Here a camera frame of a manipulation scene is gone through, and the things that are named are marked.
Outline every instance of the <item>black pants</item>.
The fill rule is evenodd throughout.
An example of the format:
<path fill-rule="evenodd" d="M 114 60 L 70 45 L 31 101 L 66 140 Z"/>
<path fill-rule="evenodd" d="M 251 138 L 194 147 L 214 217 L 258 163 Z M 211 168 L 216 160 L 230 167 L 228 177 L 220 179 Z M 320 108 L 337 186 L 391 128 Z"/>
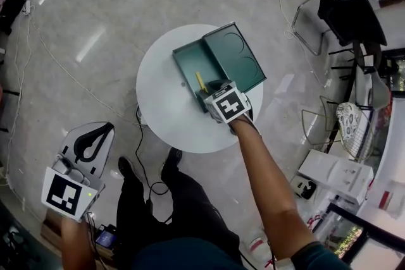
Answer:
<path fill-rule="evenodd" d="M 159 222 L 147 210 L 142 183 L 135 176 L 125 178 L 116 218 L 117 237 L 121 242 L 121 251 L 115 258 L 118 264 L 125 267 L 128 258 L 150 244 L 180 237 L 209 241 L 241 264 L 239 237 L 228 230 L 202 186 L 179 172 L 176 166 L 164 168 L 162 180 L 173 198 L 170 224 Z"/>

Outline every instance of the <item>black bag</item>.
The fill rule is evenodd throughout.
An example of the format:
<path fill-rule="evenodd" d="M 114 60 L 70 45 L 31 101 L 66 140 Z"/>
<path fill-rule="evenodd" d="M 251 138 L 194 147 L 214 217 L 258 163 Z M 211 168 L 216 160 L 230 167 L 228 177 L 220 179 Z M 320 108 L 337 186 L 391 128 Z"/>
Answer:
<path fill-rule="evenodd" d="M 20 13 L 25 0 L 6 0 L 0 11 L 0 30 L 7 35 L 11 34 L 11 25 Z"/>

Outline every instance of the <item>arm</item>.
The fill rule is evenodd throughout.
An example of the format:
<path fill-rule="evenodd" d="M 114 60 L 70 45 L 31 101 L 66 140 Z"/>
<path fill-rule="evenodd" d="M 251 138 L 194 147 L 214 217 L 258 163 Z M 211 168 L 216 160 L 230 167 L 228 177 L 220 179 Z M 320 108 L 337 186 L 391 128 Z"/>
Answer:
<path fill-rule="evenodd" d="M 62 218 L 62 263 L 65 270 L 95 270 L 87 223 Z"/>
<path fill-rule="evenodd" d="M 233 120 L 231 126 L 239 138 L 254 200 L 271 249 L 278 259 L 292 257 L 315 238 L 298 215 L 290 185 L 259 133 L 238 119 Z"/>

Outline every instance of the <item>green metal box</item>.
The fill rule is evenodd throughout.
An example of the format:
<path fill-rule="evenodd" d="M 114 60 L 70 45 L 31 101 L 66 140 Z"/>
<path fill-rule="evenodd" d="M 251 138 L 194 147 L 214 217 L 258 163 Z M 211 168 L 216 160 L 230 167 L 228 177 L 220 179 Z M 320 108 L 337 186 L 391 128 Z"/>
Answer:
<path fill-rule="evenodd" d="M 266 80 L 235 23 L 220 27 L 193 43 L 173 50 L 173 57 L 204 112 L 207 111 L 205 105 L 197 95 L 200 86 L 196 72 L 200 73 L 204 83 L 218 79 L 234 81 L 241 92 L 247 92 Z"/>

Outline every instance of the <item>white box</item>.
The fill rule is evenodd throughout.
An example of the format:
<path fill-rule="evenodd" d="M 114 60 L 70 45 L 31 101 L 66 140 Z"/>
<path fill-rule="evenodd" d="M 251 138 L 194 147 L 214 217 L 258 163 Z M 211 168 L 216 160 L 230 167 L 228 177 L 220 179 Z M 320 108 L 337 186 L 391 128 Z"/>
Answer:
<path fill-rule="evenodd" d="M 374 178 L 369 166 L 317 150 L 310 150 L 298 172 L 358 205 Z"/>
<path fill-rule="evenodd" d="M 252 108 L 235 82 L 206 98 L 204 103 L 212 117 L 220 123 L 229 123 Z"/>

